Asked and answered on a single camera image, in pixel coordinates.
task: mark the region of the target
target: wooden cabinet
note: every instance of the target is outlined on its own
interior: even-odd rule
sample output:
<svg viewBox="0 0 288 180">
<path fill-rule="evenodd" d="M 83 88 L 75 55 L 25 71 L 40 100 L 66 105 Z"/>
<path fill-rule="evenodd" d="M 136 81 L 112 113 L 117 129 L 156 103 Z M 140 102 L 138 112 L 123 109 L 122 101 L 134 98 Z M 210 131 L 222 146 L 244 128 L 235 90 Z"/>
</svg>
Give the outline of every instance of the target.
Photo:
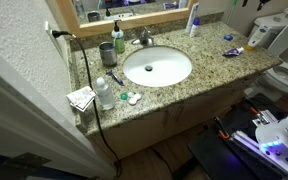
<svg viewBox="0 0 288 180">
<path fill-rule="evenodd" d="M 242 79 L 213 89 L 161 111 L 109 129 L 104 132 L 104 135 L 119 158 L 124 158 L 217 116 L 240 101 L 243 97 L 243 90 L 254 80 L 255 78 Z M 104 159 L 110 163 L 115 161 L 99 134 L 90 139 Z"/>
</svg>

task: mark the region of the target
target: soap dispenser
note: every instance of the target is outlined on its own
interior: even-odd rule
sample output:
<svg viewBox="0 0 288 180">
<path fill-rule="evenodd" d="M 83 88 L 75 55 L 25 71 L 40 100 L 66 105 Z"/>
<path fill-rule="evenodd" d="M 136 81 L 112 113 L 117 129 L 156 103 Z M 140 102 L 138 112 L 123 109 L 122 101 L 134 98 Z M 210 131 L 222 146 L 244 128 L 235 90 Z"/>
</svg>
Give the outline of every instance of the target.
<svg viewBox="0 0 288 180">
<path fill-rule="evenodd" d="M 124 43 L 124 33 L 118 27 L 117 22 L 121 20 L 114 20 L 115 26 L 112 31 L 114 48 L 117 53 L 123 53 L 125 51 L 125 43 Z"/>
</svg>

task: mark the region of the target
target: backsplash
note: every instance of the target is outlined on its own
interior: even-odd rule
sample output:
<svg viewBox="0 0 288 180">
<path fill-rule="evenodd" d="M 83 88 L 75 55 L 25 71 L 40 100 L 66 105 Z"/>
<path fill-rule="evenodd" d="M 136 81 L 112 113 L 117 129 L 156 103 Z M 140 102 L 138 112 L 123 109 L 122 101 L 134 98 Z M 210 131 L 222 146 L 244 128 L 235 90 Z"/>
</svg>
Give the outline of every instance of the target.
<svg viewBox="0 0 288 180">
<path fill-rule="evenodd" d="M 201 25 L 220 21 L 222 16 L 223 16 L 223 13 L 216 13 L 216 14 L 201 16 L 200 17 Z M 160 24 L 153 24 L 153 25 L 149 25 L 146 27 L 151 31 L 151 35 L 154 36 L 155 34 L 184 29 L 186 27 L 187 21 L 188 19 L 180 19 L 180 20 L 170 21 L 170 22 L 165 22 L 165 23 L 160 23 Z M 131 39 L 137 39 L 139 37 L 139 34 L 143 31 L 143 27 L 138 27 L 134 29 L 126 29 L 123 31 L 124 31 L 124 39 L 125 41 L 127 41 Z M 80 40 L 84 48 L 87 49 L 87 48 L 98 47 L 102 42 L 105 42 L 105 41 L 111 42 L 112 36 L 111 36 L 111 33 L 105 33 L 105 34 L 100 34 L 96 36 L 80 38 Z M 80 47 L 75 41 L 70 41 L 70 45 L 71 45 L 71 51 L 80 50 Z"/>
</svg>

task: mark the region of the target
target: toilet tank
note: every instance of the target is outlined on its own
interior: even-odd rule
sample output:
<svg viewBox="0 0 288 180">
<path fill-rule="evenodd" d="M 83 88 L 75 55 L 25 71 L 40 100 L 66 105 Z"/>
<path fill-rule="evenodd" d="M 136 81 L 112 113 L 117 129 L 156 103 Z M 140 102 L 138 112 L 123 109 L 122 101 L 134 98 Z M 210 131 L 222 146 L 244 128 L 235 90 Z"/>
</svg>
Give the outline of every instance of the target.
<svg viewBox="0 0 288 180">
<path fill-rule="evenodd" d="M 249 39 L 253 36 L 253 34 L 262 24 L 271 27 L 271 30 L 263 37 L 262 41 L 258 44 L 259 46 L 267 49 L 272 44 L 277 35 L 288 25 L 288 19 L 285 18 L 284 13 L 257 18 L 254 21 L 253 29 L 248 37 Z"/>
</svg>

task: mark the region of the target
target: cup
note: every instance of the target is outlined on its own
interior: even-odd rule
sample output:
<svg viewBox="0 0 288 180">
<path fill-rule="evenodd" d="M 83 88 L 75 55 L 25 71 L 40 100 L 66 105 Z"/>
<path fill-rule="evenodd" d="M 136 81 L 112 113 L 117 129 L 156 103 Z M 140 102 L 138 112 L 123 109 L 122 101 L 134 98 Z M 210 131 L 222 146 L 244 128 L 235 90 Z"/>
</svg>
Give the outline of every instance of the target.
<svg viewBox="0 0 288 180">
<path fill-rule="evenodd" d="M 92 11 L 87 14 L 88 22 L 95 22 L 100 20 L 100 13 Z"/>
<path fill-rule="evenodd" d="M 117 54 L 113 43 L 103 42 L 100 44 L 99 49 L 104 66 L 115 66 L 117 64 Z"/>
</svg>

